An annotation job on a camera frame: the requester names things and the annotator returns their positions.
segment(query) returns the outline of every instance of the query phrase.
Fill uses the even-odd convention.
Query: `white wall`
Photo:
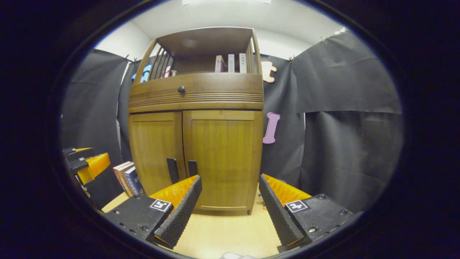
[[[288,59],[311,47],[311,44],[305,41],[286,35],[263,29],[256,29],[255,31],[261,54]],[[136,25],[128,22],[108,35],[96,48],[122,57],[129,54],[129,59],[133,60],[135,57],[141,59],[152,41]],[[158,45],[150,56],[154,56],[157,50]]]
[[[104,50],[128,59],[142,59],[151,39],[132,22],[127,22],[105,37],[96,49]]]
[[[298,56],[311,47],[311,44],[268,30],[255,29],[261,54],[289,59]]]

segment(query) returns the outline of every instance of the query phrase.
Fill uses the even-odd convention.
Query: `shelf railing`
[[[149,49],[146,51],[144,58],[142,58],[141,63],[134,79],[134,84],[140,83],[141,77],[143,75],[144,67],[148,64],[150,54],[153,52],[155,47],[158,45],[158,51],[156,52],[155,58],[152,62],[152,67],[149,72],[148,81],[164,78],[169,76],[171,69],[173,69],[174,57],[155,39],[150,45]],[[259,44],[257,43],[257,37],[255,30],[252,29],[252,37],[249,39],[249,42],[246,46],[246,72],[249,74],[262,74],[261,62],[260,62],[260,53],[259,53]]]

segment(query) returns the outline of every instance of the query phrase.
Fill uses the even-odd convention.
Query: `cabinet handle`
[[[184,86],[179,86],[179,88],[177,88],[177,91],[181,94],[185,93],[185,87]]]
[[[176,159],[167,158],[166,162],[168,163],[169,177],[171,178],[171,183],[175,184],[179,182],[179,172],[177,170]]]
[[[190,177],[198,174],[198,166],[196,165],[196,161],[194,160],[189,160],[189,173]]]

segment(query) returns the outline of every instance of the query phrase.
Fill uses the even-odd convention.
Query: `wooden cabinet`
[[[184,111],[185,160],[196,161],[203,185],[197,209],[252,209],[262,116],[253,111]]]
[[[140,82],[155,46],[148,80]],[[215,56],[228,64],[229,53],[235,73],[214,73]],[[247,55],[247,73],[238,73],[238,53]],[[168,66],[177,76],[165,77]],[[171,184],[167,158],[176,159],[181,180],[190,176],[193,160],[203,185],[196,209],[250,213],[260,174],[263,104],[253,29],[203,28],[155,39],[128,106],[132,157],[147,195]]]
[[[147,195],[171,185],[166,158],[175,158],[179,179],[186,179],[182,149],[182,113],[129,116],[129,142],[136,171]]]

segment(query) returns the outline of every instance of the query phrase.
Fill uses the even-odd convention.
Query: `blue book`
[[[125,171],[125,178],[126,178],[126,181],[128,182],[129,188],[131,189],[134,195],[137,195],[137,194],[145,195],[144,188],[142,188],[142,184],[141,184],[141,181],[139,180],[135,166]]]

